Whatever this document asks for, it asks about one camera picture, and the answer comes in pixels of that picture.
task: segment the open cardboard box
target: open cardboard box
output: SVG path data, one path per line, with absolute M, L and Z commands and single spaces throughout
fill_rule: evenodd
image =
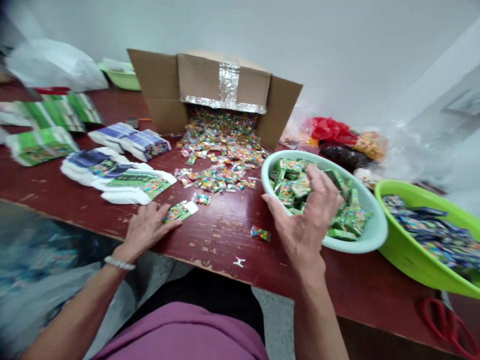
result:
M 185 131 L 189 121 L 188 103 L 181 98 L 220 99 L 219 69 L 225 60 L 215 54 L 196 51 L 168 55 L 128 49 L 128 55 L 160 134 Z M 245 60 L 232 61 L 238 64 L 239 73 L 236 101 L 266 106 L 266 113 L 258 116 L 256 134 L 265 147 L 274 150 L 303 85 L 274 76 Z

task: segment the box flap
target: box flap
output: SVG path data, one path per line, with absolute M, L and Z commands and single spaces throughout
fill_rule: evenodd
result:
M 275 150 L 289 121 L 303 85 L 272 76 L 268 92 L 268 111 L 261 116 L 256 133 L 270 150 Z
M 127 51 L 157 132 L 183 133 L 189 117 L 180 101 L 177 56 L 135 49 Z
M 192 104 L 264 114 L 271 74 L 221 54 L 179 53 L 180 98 Z

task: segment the wooden table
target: wooden table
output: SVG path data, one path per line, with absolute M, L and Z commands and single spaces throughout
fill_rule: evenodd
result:
M 109 89 L 89 93 L 106 125 L 124 122 L 129 117 L 148 118 L 148 109 L 140 92 Z M 30 96 L 18 84 L 1 88 L 1 101 L 27 101 Z M 141 122 L 141 126 L 151 126 Z M 76 137 L 81 149 L 97 147 L 86 135 Z M 172 146 L 177 139 L 171 139 Z M 186 158 L 174 149 L 151 160 L 154 169 L 173 173 L 186 167 Z M 11 160 L 8 149 L 0 148 L 3 176 L 0 199 L 29 207 L 49 217 L 122 240 L 137 205 L 115 205 L 100 198 L 94 188 L 81 186 L 60 173 L 61 160 L 33 167 L 22 167 Z M 194 170 L 206 169 L 210 160 L 198 159 Z M 249 176 L 260 178 L 260 170 Z M 176 204 L 190 200 L 196 189 L 184 189 L 177 182 L 157 197 L 160 203 Z M 153 251 L 207 269 L 253 286 L 293 297 L 294 277 L 289 261 L 279 246 L 273 219 L 255 189 L 214 194 L 209 206 L 184 221 Z M 250 236 L 252 225 L 272 231 L 272 241 Z M 444 351 L 442 344 L 423 323 L 418 302 L 434 291 L 405 276 L 378 252 L 347 254 L 328 248 L 322 250 L 326 262 L 326 281 L 337 315 L 408 338 Z M 241 268 L 233 263 L 245 259 Z M 452 295 L 456 312 L 480 344 L 479 302 Z

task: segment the plastic bowl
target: plastic bowl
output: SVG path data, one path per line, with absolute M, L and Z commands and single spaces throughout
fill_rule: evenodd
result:
M 132 64 L 129 62 L 122 62 L 122 64 L 132 68 Z M 140 91 L 139 80 L 134 73 L 125 73 L 120 71 L 111 71 L 103 63 L 99 63 L 100 70 L 105 72 L 110 78 L 111 82 L 117 85 L 120 89 Z
M 261 183 L 267 194 L 278 199 L 274 189 L 270 185 L 269 174 L 274 169 L 275 163 L 282 158 L 290 160 L 308 160 L 314 164 L 317 164 L 322 169 L 337 170 L 344 179 L 353 179 L 353 187 L 358 190 L 358 198 L 361 206 L 367 211 L 373 213 L 373 217 L 367 222 L 365 229 L 363 230 L 363 234 L 358 238 L 357 241 L 343 241 L 325 236 L 325 239 L 323 239 L 324 246 L 344 253 L 363 254 L 377 250 L 383 245 L 385 239 L 387 238 L 388 226 L 387 219 L 385 218 L 385 214 L 382 211 L 378 201 L 375 199 L 372 193 L 370 193 L 370 191 L 351 173 L 324 157 L 298 150 L 274 152 L 272 155 L 266 158 L 261 168 Z M 283 206 L 283 209 L 288 215 L 292 215 L 292 213 L 285 206 Z
M 446 218 L 450 222 L 469 229 L 477 241 L 480 239 L 479 219 L 443 197 L 406 182 L 383 180 L 375 187 L 375 196 L 386 214 L 389 227 L 388 238 L 379 249 L 380 253 L 397 269 L 419 283 L 433 289 L 480 299 L 480 288 L 442 264 L 395 220 L 382 201 L 382 196 L 385 195 L 398 195 L 411 207 L 426 206 L 446 211 Z M 472 280 L 480 286 L 479 279 Z

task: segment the green bowl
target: green bowl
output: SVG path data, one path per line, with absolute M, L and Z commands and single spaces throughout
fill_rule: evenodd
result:
M 122 62 L 122 64 L 132 68 L 132 64 L 129 62 Z M 105 64 L 98 64 L 100 70 L 105 72 L 110 78 L 111 82 L 117 85 L 120 89 L 140 91 L 140 83 L 137 79 L 137 75 L 134 73 L 124 73 L 120 71 L 112 71 L 107 69 Z
M 358 199 L 361 206 L 367 211 L 373 213 L 373 217 L 367 222 L 365 229 L 363 229 L 363 234 L 357 239 L 357 241 L 343 241 L 333 237 L 325 236 L 322 243 L 324 246 L 351 254 L 368 253 L 382 246 L 387 238 L 388 225 L 380 204 L 372 195 L 372 193 L 355 176 L 346 171 L 343 167 L 338 166 L 336 163 L 331 162 L 324 157 L 312 154 L 310 152 L 298 150 L 274 152 L 272 155 L 266 158 L 263 166 L 261 167 L 261 183 L 267 194 L 270 194 L 278 199 L 274 189 L 270 185 L 269 175 L 274 169 L 275 163 L 282 158 L 290 160 L 308 160 L 314 164 L 317 164 L 322 169 L 337 170 L 344 179 L 353 179 L 353 187 L 358 190 Z M 283 209 L 288 215 L 292 215 L 292 213 L 285 206 L 283 206 Z
M 382 180 L 375 187 L 375 196 L 388 220 L 388 238 L 378 249 L 397 269 L 430 288 L 445 290 L 480 299 L 480 288 L 442 264 L 425 250 L 389 213 L 382 196 L 398 195 L 410 207 L 430 207 L 448 212 L 447 220 L 470 230 L 480 239 L 480 221 L 450 201 L 418 186 L 395 180 Z M 472 279 L 480 285 L 480 278 Z

